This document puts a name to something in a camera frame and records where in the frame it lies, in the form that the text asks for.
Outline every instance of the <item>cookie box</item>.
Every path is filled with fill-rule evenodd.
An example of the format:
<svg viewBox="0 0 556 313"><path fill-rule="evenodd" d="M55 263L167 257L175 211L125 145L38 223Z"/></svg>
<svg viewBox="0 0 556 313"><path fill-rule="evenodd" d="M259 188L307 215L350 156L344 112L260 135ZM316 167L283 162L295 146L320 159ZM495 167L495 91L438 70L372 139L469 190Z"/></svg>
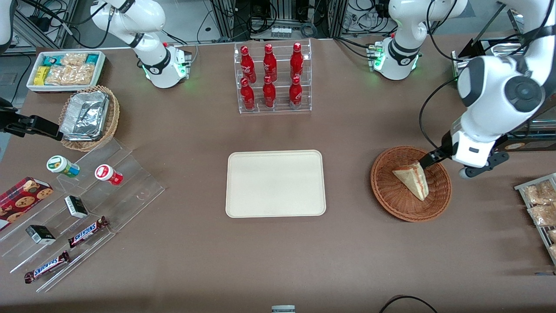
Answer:
<svg viewBox="0 0 556 313"><path fill-rule="evenodd" d="M50 85L35 85L34 78L39 70L39 67L43 66L45 58L64 55L65 53L86 53L88 55L98 55L96 60L95 70L93 72L93 77L89 85L60 85L60 86L50 86ZM95 50L68 50L68 51L47 51L41 52L37 56L37 60L33 65L29 79L27 80L27 88L36 93L59 93L59 92L73 92L77 90L82 90L89 87L94 87L97 85L98 79L100 78L102 72L102 66L105 61L105 54L101 51Z"/></svg>
<svg viewBox="0 0 556 313"><path fill-rule="evenodd" d="M36 178L25 177L0 195L0 231L53 192L52 187Z"/></svg>

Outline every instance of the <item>white plastic container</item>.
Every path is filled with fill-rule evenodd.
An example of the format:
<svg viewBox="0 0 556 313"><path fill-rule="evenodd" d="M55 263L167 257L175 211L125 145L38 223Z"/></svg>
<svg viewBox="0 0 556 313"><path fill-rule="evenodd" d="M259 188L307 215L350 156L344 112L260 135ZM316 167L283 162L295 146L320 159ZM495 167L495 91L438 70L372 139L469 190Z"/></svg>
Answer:
<svg viewBox="0 0 556 313"><path fill-rule="evenodd" d="M60 86L34 85L33 84L34 77L37 74L37 70L39 66L42 66L44 59L46 57L59 56L65 53L87 53L89 55L98 55L98 60L97 63L95 64L95 71L93 72L93 78L91 78L91 83L88 85L63 85L63 86L62 85ZM69 50L69 51L41 52L38 54L37 60L35 61L31 74L29 75L29 79L27 80L27 88L37 93L43 93L43 92L77 91L88 87L96 86L98 79L100 78L102 72L102 66L104 65L105 59L106 59L105 54L98 50Z"/></svg>
<svg viewBox="0 0 556 313"><path fill-rule="evenodd" d="M65 176L74 178L79 175L79 165L71 163L61 155L55 155L46 162L46 168L52 173L62 173Z"/></svg>

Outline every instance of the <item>snickers bar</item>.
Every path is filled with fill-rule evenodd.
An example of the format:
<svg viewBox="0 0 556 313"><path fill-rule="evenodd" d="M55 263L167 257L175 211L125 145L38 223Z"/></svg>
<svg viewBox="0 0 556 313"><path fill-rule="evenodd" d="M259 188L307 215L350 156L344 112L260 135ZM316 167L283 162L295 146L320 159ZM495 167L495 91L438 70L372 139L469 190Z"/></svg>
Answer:
<svg viewBox="0 0 556 313"><path fill-rule="evenodd" d="M39 267L38 269L25 274L25 283L32 283L33 281L39 279L39 277L41 277L43 274L52 271L54 268L58 267L59 265L64 263L70 263L71 260L69 258L70 255L68 254L67 251L62 252L62 254L59 257L53 259L49 263L46 263L45 265Z"/></svg>
<svg viewBox="0 0 556 313"><path fill-rule="evenodd" d="M90 236L92 236L94 233L98 232L104 226L106 226L108 224L109 223L106 220L106 217L104 217L104 216L101 217L100 219L96 220L95 223L93 223L89 227L82 230L79 234L75 235L75 237L73 237L71 239L68 239L69 247L70 248L76 247L78 244L80 244L83 241L89 239Z"/></svg>

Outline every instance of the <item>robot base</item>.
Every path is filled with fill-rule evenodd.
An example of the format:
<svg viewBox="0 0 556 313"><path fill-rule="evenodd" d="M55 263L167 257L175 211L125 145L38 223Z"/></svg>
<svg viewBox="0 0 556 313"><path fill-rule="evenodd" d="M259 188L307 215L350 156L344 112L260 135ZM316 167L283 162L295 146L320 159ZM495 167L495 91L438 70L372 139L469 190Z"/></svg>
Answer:
<svg viewBox="0 0 556 313"><path fill-rule="evenodd" d="M186 55L183 50L171 46L166 49L170 52L170 63L160 74L151 74L143 67L147 78L158 88L170 88L182 80L189 79L191 70L191 54Z"/></svg>
<svg viewBox="0 0 556 313"><path fill-rule="evenodd" d="M415 57L413 64L407 64L405 66L399 65L388 52L388 44L390 41L392 41L392 38L386 38L383 41L375 42L374 46L367 48L367 56L373 58L369 60L369 69L371 72L376 71L381 73L387 79L402 80L408 77L409 73L415 69L419 56Z"/></svg>

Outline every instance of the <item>yogurt cup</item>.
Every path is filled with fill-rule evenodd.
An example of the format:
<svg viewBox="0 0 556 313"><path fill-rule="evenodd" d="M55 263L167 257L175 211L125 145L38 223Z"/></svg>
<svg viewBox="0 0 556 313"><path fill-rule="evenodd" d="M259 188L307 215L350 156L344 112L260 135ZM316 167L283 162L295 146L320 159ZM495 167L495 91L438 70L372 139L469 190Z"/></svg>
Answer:
<svg viewBox="0 0 556 313"><path fill-rule="evenodd" d="M48 159L46 168L52 173L62 173L71 178L78 176L81 169L79 165L71 163L61 155L55 155Z"/></svg>

